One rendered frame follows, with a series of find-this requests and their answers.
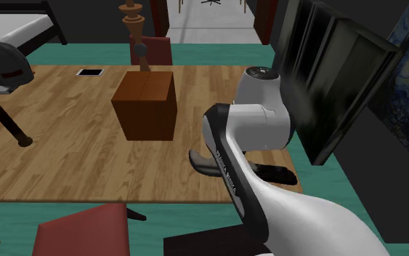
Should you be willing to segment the red chair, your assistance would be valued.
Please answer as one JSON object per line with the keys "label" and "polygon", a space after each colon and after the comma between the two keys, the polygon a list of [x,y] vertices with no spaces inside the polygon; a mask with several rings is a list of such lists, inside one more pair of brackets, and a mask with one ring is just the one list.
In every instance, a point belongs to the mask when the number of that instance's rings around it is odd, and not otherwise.
{"label": "red chair", "polygon": [[169,37],[143,36],[142,43],[147,47],[146,59],[149,65],[173,65]]}
{"label": "red chair", "polygon": [[124,204],[103,204],[38,226],[32,256],[130,256]]}

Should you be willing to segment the turned wooden stand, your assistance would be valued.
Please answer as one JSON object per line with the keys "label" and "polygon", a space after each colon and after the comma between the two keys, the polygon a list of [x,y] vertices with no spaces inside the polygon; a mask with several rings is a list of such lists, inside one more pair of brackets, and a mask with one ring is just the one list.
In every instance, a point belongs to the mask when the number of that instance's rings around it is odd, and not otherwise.
{"label": "turned wooden stand", "polygon": [[150,71],[146,59],[147,46],[142,42],[142,29],[145,22],[145,18],[139,14],[142,11],[142,5],[136,4],[134,0],[125,0],[125,4],[118,8],[126,15],[122,22],[134,38],[134,53],[139,58],[140,70]]}

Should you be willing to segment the brown cardboard box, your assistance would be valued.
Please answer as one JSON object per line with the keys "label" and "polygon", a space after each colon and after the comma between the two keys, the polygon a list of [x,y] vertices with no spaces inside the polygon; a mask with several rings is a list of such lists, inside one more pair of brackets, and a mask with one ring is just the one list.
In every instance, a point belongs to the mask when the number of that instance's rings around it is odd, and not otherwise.
{"label": "brown cardboard box", "polygon": [[177,98],[171,71],[128,71],[111,99],[128,141],[172,141]]}

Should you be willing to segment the black serving spoon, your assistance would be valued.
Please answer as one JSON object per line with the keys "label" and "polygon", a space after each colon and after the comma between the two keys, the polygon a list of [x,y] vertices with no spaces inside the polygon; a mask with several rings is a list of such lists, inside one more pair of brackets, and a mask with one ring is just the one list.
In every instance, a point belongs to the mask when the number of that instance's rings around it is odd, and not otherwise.
{"label": "black serving spoon", "polygon": [[[203,175],[211,177],[221,177],[221,172],[214,159],[204,158],[197,151],[189,150],[189,160],[193,169]],[[287,167],[257,164],[248,162],[255,174],[269,183],[278,183],[284,185],[297,185],[296,175]]]}

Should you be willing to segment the dark red door frame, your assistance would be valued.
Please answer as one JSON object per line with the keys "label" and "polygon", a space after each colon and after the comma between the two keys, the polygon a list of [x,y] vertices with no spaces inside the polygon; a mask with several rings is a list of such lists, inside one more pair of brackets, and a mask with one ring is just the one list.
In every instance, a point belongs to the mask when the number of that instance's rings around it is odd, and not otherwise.
{"label": "dark red door frame", "polygon": [[147,0],[157,37],[173,44],[268,45],[278,0]]}

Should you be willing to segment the black helmet with red visor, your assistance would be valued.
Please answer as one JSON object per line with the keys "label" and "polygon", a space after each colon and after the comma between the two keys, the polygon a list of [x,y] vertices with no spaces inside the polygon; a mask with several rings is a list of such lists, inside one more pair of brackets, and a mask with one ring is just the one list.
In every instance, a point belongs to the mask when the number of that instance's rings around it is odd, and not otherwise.
{"label": "black helmet with red visor", "polygon": [[13,45],[0,42],[0,95],[8,95],[33,79],[25,55]]}

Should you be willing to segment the dark wooden pole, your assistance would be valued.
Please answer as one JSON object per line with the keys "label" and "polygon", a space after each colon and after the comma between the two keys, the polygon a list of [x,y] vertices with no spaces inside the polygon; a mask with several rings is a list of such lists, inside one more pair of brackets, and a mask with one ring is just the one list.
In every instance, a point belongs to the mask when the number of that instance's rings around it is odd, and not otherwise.
{"label": "dark wooden pole", "polygon": [[32,144],[33,139],[27,136],[24,131],[19,128],[15,121],[0,105],[0,123],[11,133],[16,139],[20,147],[28,147]]}

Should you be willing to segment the dark robot stand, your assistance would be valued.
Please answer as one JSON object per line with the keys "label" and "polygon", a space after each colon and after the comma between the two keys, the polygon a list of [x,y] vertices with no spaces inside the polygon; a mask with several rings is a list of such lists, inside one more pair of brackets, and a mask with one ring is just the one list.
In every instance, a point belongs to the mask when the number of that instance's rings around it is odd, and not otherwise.
{"label": "dark robot stand", "polygon": [[163,239],[163,256],[258,256],[269,254],[243,225],[233,225]]}

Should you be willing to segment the bed with dark frame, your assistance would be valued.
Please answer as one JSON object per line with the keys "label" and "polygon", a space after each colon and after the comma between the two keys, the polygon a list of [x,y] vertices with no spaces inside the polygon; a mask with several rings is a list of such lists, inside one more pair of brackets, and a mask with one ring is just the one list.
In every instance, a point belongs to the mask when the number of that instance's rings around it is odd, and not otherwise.
{"label": "bed with dark frame", "polygon": [[54,37],[68,43],[48,0],[0,0],[0,42],[28,56]]}

